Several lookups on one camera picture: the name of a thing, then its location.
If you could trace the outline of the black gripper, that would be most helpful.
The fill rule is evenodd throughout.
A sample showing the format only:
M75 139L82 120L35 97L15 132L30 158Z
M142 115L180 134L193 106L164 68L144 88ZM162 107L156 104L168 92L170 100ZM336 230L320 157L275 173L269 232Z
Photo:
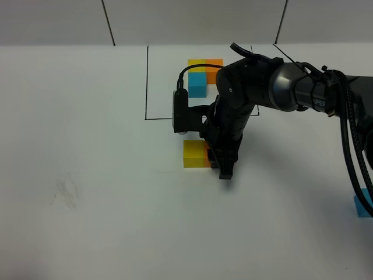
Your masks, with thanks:
M237 161L235 147L242 140L243 130L255 107L253 103L244 103L237 108L217 96L210 105L204 125L206 132L207 159L212 169L219 169L219 179L230 180L233 176L234 164Z

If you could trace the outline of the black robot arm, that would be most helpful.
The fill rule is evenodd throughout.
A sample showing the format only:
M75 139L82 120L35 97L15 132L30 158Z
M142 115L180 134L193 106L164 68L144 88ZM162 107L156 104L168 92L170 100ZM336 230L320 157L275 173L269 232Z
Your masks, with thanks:
M358 147L372 164L372 77L342 76L307 62L284 62L235 43L231 49L243 58L217 72L218 95L201 133L220 179L233 176L243 130L256 105L283 112L313 109L330 117L340 117L344 111L356 126Z

